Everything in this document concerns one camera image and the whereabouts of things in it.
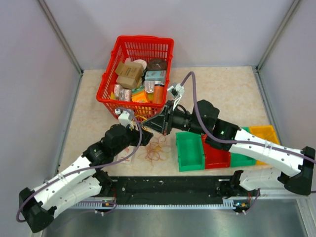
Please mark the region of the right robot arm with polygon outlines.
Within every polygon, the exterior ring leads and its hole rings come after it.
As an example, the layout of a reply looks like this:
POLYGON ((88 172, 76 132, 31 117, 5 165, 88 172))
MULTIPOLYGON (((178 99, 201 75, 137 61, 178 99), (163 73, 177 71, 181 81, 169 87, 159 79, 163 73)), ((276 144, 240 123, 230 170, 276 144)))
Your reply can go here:
POLYGON ((243 195, 262 188, 282 188, 308 196, 312 193, 315 149, 284 147, 259 138, 245 129, 218 118, 219 110, 210 102, 195 102, 192 113, 168 101, 163 110, 147 119, 143 126, 168 135, 172 129, 206 135, 206 144, 232 154, 244 155, 271 165, 260 170, 238 170, 230 180, 231 191, 243 195))

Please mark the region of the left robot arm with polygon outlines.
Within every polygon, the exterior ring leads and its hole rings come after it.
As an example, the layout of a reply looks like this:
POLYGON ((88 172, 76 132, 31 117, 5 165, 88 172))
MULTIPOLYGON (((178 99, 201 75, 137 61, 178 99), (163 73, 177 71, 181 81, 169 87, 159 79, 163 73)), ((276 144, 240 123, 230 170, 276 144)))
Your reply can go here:
POLYGON ((108 195, 111 180, 102 168, 114 165, 114 157, 125 148, 148 145, 153 133, 115 124, 100 141, 90 145, 68 168, 46 183, 19 193, 18 222, 26 222, 33 233, 47 228, 64 210, 95 195, 108 195))

